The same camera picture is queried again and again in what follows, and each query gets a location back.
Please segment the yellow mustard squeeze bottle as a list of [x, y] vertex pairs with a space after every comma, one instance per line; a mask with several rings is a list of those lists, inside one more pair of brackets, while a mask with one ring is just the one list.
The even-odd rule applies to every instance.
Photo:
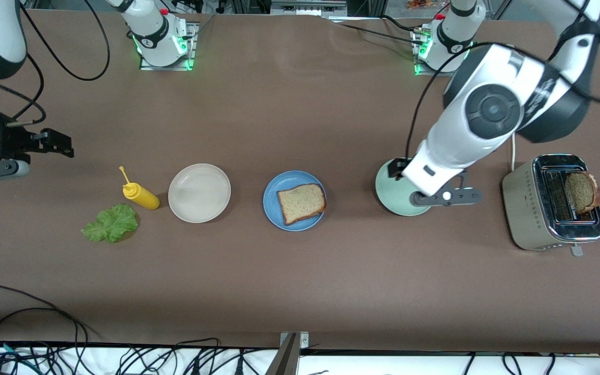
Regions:
[[119, 170], [126, 181], [126, 184], [123, 185], [123, 195], [126, 199], [148, 210], [156, 210], [160, 207], [160, 200], [157, 195], [152, 194], [152, 192], [145, 189], [142, 185], [130, 181], [123, 166], [120, 166]]

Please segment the metal table edge bracket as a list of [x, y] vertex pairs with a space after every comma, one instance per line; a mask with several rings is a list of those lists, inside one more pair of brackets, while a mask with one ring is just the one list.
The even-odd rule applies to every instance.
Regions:
[[298, 341], [300, 342], [300, 345], [299, 345], [300, 349], [307, 349], [310, 346], [309, 332], [285, 331], [285, 332], [281, 332], [281, 334], [280, 334], [280, 340], [279, 340], [280, 347], [283, 345], [285, 340], [288, 339], [288, 337], [290, 337], [291, 334], [297, 334]]

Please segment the green round plate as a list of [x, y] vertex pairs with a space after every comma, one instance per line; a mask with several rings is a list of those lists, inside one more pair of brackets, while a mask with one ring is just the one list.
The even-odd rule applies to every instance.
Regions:
[[393, 162], [393, 159], [387, 161], [377, 172], [374, 180], [374, 187], [378, 200], [388, 211], [399, 216], [418, 216], [427, 212], [429, 206], [414, 206], [410, 202], [410, 197], [419, 192], [418, 188], [406, 178], [395, 180], [390, 178], [388, 165]]

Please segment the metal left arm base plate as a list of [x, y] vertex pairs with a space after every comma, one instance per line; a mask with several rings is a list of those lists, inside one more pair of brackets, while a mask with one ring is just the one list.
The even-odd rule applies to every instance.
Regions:
[[415, 73], [427, 76], [436, 72], [443, 76], [453, 74], [469, 54], [463, 50], [473, 44], [473, 38], [453, 40], [441, 28], [431, 28], [429, 23], [414, 28], [410, 36], [412, 41], [420, 42], [414, 47]]

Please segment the aluminium frame bar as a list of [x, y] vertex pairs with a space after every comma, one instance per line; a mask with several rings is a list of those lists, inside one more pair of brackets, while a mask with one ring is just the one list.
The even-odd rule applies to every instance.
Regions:
[[347, 17], [346, 0], [271, 0], [271, 15], [316, 15]]

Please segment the beige round plate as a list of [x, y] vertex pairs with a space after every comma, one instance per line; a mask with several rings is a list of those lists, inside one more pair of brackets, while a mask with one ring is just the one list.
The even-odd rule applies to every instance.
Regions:
[[212, 164], [193, 164], [171, 181], [168, 202], [182, 221], [206, 223], [224, 212], [231, 192], [230, 180], [222, 169]]

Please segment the dark aluminium profile post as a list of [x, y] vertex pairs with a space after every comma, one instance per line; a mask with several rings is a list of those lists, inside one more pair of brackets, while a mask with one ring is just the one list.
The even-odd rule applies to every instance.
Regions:
[[283, 332], [281, 346], [265, 375], [297, 375], [298, 360], [302, 349], [301, 332]]

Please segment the brown bread slice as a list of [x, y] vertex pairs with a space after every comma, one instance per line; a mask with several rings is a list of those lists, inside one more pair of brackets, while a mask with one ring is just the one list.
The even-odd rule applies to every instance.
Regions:
[[302, 184], [277, 192], [286, 226], [322, 214], [326, 210], [326, 193], [318, 184]]
[[600, 206], [600, 188], [593, 174], [588, 171], [567, 174], [565, 190], [576, 214], [585, 214]]

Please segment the beige chrome toaster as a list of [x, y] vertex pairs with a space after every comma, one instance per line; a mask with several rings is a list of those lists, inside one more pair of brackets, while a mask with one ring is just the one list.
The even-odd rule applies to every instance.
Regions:
[[583, 244], [600, 239], [600, 208], [579, 215], [567, 197], [567, 174], [579, 171], [588, 171], [580, 157], [544, 154], [503, 178], [510, 235], [519, 248], [531, 252], [569, 248], [581, 256]]

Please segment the green lettuce leaf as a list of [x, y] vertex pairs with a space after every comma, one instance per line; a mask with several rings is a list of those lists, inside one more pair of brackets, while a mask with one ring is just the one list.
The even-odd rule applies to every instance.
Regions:
[[81, 233], [92, 242], [114, 244], [126, 233], [135, 232], [138, 226], [135, 210], [127, 204], [117, 204], [98, 212], [97, 218], [86, 224]]

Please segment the blue round plate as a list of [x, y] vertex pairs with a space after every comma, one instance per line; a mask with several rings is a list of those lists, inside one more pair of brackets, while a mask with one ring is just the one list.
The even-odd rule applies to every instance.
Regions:
[[315, 176], [300, 170], [282, 172], [268, 183], [264, 190], [262, 206], [264, 207], [265, 215], [269, 221], [271, 221], [271, 223], [273, 223], [277, 228], [287, 232], [302, 232], [314, 227], [323, 218], [323, 214], [320, 213], [312, 218], [303, 219], [294, 224], [285, 224], [285, 218], [283, 218], [282, 214], [282, 206], [277, 193], [284, 190], [290, 190], [304, 184], [316, 184], [321, 188], [323, 193], [326, 192], [324, 186], [317, 178], [315, 178]]

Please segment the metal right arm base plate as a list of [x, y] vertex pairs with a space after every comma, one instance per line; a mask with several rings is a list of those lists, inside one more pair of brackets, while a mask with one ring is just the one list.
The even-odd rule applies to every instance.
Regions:
[[159, 31], [134, 35], [140, 54], [140, 70], [191, 71], [194, 67], [199, 24], [179, 17], [165, 17]]

